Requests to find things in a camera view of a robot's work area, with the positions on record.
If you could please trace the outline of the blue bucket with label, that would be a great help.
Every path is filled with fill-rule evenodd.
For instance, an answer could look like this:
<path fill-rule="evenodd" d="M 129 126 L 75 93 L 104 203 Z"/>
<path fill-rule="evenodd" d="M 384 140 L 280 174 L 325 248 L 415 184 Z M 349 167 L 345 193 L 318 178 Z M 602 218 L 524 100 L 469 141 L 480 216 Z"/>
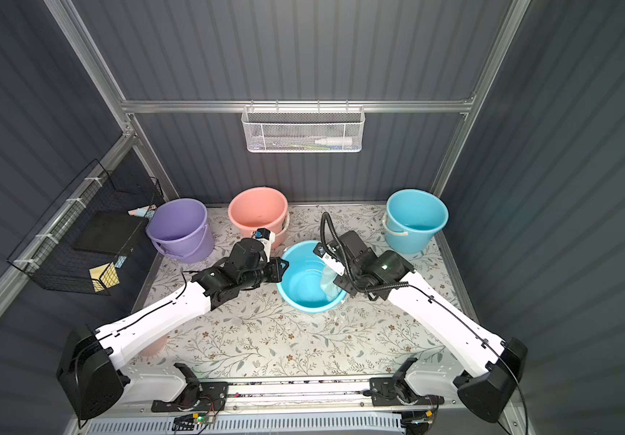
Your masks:
<path fill-rule="evenodd" d="M 319 241 L 303 241 L 283 253 L 282 259 L 289 264 L 283 281 L 277 284 L 283 300 L 295 309 L 308 314 L 323 313 L 340 305 L 346 298 L 327 302 L 320 288 L 321 271 L 326 266 L 313 250 Z"/>

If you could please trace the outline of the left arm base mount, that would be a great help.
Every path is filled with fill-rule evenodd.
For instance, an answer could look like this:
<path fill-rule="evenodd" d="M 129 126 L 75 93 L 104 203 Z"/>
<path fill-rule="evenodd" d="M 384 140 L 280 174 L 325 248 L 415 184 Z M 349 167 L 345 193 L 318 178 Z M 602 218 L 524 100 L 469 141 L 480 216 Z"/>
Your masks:
<path fill-rule="evenodd" d="M 178 411 L 222 411 L 225 408 L 228 382 L 201 382 L 194 372 L 182 362 L 174 367 L 181 373 L 186 386 L 179 395 L 170 402 L 154 400 L 151 405 L 153 413 L 177 413 Z"/>

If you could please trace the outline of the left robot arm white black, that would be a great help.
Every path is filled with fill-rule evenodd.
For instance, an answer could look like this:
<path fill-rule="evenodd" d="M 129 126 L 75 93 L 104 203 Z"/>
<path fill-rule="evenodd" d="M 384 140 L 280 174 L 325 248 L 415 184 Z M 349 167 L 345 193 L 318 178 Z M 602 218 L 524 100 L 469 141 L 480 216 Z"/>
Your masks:
<path fill-rule="evenodd" d="M 197 271 L 171 295 L 138 312 L 95 329 L 71 331 L 56 378 L 77 417 L 85 422 L 120 402 L 157 402 L 170 411 L 205 403 L 197 376 L 175 364 L 151 374 L 130 373 L 129 363 L 158 339 L 206 315 L 242 291 L 280 283 L 290 264 L 270 253 L 264 239 L 242 239 L 230 255 Z"/>

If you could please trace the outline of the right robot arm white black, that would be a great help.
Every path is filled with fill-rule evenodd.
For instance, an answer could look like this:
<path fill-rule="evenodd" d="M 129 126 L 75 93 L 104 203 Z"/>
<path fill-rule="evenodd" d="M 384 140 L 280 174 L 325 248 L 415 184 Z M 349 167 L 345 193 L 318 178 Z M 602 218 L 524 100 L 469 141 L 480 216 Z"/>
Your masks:
<path fill-rule="evenodd" d="M 427 396 L 456 395 L 475 416 L 496 423 L 519 388 L 527 347 L 506 342 L 447 302 L 398 253 L 377 256 L 359 235 L 349 231 L 316 254 L 337 275 L 335 283 L 351 295 L 365 294 L 390 302 L 412 316 L 457 358 L 462 373 L 453 380 L 420 367 L 409 357 L 393 375 L 395 397 L 412 404 Z"/>

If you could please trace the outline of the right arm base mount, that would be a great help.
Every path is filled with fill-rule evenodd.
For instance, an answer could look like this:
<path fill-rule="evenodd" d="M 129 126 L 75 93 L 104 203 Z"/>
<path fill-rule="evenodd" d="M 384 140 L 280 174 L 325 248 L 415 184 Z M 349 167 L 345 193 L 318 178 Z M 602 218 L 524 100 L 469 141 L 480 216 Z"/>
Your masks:
<path fill-rule="evenodd" d="M 370 397 L 376 407 L 426 405 L 437 408 L 444 404 L 445 398 L 442 396 L 421 396 L 409 387 L 406 375 L 417 361 L 417 357 L 410 356 L 391 377 L 371 378 L 370 387 L 362 395 Z"/>

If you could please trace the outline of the light green cloth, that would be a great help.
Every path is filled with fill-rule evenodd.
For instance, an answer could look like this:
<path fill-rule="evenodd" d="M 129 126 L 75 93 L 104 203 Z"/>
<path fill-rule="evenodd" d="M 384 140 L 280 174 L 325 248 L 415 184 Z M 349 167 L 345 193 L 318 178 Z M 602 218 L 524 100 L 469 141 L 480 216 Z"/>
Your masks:
<path fill-rule="evenodd" d="M 343 299 L 345 292 L 335 283 L 339 275 L 329 266 L 321 271 L 320 288 L 327 302 Z"/>

